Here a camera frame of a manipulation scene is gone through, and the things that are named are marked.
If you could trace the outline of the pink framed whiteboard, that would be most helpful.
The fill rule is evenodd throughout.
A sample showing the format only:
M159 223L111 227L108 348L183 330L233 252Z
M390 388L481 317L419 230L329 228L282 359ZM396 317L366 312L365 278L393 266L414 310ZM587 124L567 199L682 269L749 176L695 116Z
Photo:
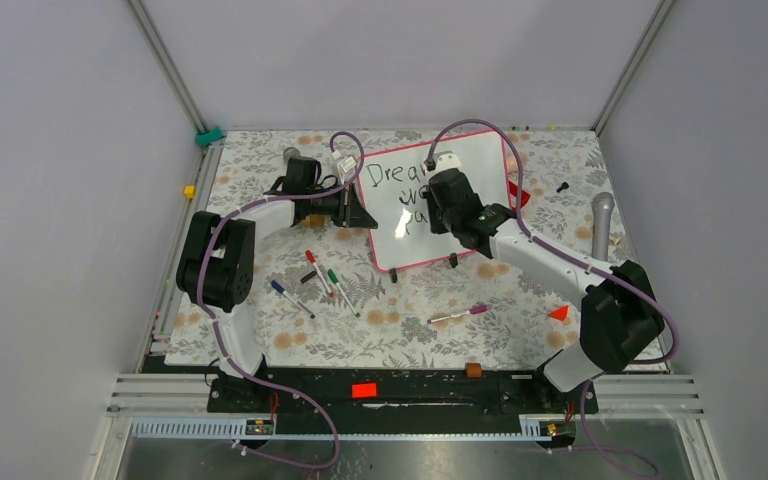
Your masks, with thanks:
M383 273L470 253L451 234L431 232L427 202L420 197L428 179L422 163L430 145L425 141L365 156L358 196L378 223L370 232L371 251ZM508 153L503 139L490 129L444 138L435 149L438 156L452 154L460 161L459 169L484 205L511 207Z

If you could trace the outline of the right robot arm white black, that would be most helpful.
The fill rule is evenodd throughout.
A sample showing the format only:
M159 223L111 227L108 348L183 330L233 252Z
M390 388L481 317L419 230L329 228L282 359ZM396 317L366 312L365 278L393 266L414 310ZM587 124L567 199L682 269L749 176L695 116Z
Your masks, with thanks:
M483 204L456 168L433 174L426 200L432 230L449 233L468 250L537 277L580 313L579 338L545 361L533 386L535 402L557 412L573 389L602 373L619 373L664 330L645 270L581 255L536 233L525 233L513 210Z

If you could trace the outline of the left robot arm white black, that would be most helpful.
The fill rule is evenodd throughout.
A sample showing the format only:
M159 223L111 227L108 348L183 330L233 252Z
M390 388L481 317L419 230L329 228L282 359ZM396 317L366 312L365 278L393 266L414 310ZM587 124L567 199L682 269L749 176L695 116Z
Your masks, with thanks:
M254 338L246 300L255 279L256 247L271 235L290 229L311 215L340 228L375 229L377 221L362 206L355 181L365 159L332 155L338 169L325 185L320 161L291 148L286 171L249 204L222 216L196 212L186 234L175 283L211 320L220 368L238 377L232 398L248 411L269 401L270 385L256 375L264 354Z

